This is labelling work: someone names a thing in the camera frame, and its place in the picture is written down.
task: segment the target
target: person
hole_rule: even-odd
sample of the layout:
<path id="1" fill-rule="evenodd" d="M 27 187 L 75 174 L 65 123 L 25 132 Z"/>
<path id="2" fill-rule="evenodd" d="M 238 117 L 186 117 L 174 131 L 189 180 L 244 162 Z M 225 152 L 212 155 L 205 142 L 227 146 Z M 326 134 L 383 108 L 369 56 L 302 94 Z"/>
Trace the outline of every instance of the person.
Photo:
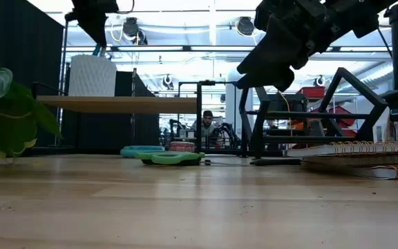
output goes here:
<path id="1" fill-rule="evenodd" d="M 193 123 L 192 130 L 196 133 L 196 122 Z M 213 125 L 213 113 L 209 110 L 204 111 L 203 113 L 203 118 L 202 118 L 202 139 L 205 137 L 210 137 L 210 135 L 213 133 L 214 129 L 216 128 Z"/>
<path id="2" fill-rule="evenodd" d="M 270 130 L 278 129 L 278 127 L 274 124 L 274 120 L 267 120 L 267 124 Z"/>

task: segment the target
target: spiral notebook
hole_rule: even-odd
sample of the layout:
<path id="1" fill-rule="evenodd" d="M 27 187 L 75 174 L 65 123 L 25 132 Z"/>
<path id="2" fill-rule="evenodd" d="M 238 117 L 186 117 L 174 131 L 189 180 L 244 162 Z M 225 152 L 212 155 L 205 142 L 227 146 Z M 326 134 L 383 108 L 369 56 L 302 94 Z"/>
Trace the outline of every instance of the spiral notebook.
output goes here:
<path id="1" fill-rule="evenodd" d="M 338 156 L 304 156 L 301 161 L 307 163 L 318 163 L 321 165 L 342 165 L 342 166 L 378 166 L 398 165 L 398 154 L 346 154 Z"/>
<path id="2" fill-rule="evenodd" d="M 398 142 L 333 142 L 329 145 L 310 147 L 307 149 L 288 149 L 284 156 L 378 156 L 398 154 Z"/>
<path id="3" fill-rule="evenodd" d="M 309 162 L 302 162 L 302 165 L 318 172 L 351 174 L 354 176 L 380 180 L 398 179 L 398 165 L 380 165 L 374 167 L 345 167 L 342 165 L 331 165 L 330 167 L 329 165 Z"/>

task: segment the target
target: black wall panel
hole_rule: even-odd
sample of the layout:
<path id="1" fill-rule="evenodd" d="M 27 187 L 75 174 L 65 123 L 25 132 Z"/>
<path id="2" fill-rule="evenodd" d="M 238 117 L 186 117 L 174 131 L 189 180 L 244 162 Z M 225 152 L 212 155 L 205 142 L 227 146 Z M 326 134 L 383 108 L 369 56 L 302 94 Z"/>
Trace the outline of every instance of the black wall panel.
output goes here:
<path id="1" fill-rule="evenodd" d="M 135 79 L 136 97 L 155 97 L 139 77 Z M 159 145 L 159 114 L 135 115 L 135 145 Z"/>
<path id="2" fill-rule="evenodd" d="M 62 35 L 62 25 L 27 0 L 0 0 L 0 60 L 16 82 L 27 87 L 41 82 L 58 88 Z M 57 93 L 38 89 L 38 94 Z M 37 145 L 54 142 L 54 136 L 39 130 Z"/>

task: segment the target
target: wooden table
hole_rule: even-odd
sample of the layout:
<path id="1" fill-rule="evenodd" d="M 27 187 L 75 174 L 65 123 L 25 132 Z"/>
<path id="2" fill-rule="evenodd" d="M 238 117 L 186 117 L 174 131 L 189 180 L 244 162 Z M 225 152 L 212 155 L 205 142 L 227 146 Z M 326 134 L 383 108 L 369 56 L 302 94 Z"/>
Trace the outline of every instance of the wooden table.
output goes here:
<path id="1" fill-rule="evenodd" d="M 119 156 L 19 162 L 0 161 L 0 248 L 398 249 L 398 181 Z"/>
<path id="2" fill-rule="evenodd" d="M 80 113 L 196 114 L 196 98 L 37 96 L 37 99 Z"/>

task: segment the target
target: ceiling light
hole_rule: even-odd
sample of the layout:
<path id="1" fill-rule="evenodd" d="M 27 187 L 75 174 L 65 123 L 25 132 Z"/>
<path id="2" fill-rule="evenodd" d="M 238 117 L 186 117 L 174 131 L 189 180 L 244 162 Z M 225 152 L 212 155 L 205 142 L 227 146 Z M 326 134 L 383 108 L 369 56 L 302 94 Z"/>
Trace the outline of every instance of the ceiling light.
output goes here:
<path id="1" fill-rule="evenodd" d="M 348 52 L 386 52 L 388 49 L 386 47 L 341 47 L 340 51 Z"/>
<path id="2" fill-rule="evenodd" d="M 240 51 L 249 52 L 254 46 L 192 46 L 192 51 Z"/>
<path id="3" fill-rule="evenodd" d="M 127 17 L 124 25 L 122 26 L 122 31 L 128 37 L 135 37 L 138 33 L 138 19 L 136 17 Z"/>
<path id="4" fill-rule="evenodd" d="M 67 52 L 93 52 L 96 49 L 94 46 L 71 46 L 66 47 Z"/>
<path id="5" fill-rule="evenodd" d="M 182 46 L 122 46 L 118 48 L 124 52 L 136 52 L 136 51 L 182 51 Z"/>
<path id="6" fill-rule="evenodd" d="M 325 86 L 325 77 L 320 75 L 314 79 L 314 86 Z"/>
<path id="7" fill-rule="evenodd" d="M 167 90 L 174 90 L 173 80 L 171 79 L 170 75 L 164 77 L 162 84 L 167 88 Z"/>
<path id="8" fill-rule="evenodd" d="M 252 36 L 254 31 L 254 24 L 250 17 L 241 17 L 239 21 L 236 22 L 236 30 L 239 35 L 242 36 Z"/>

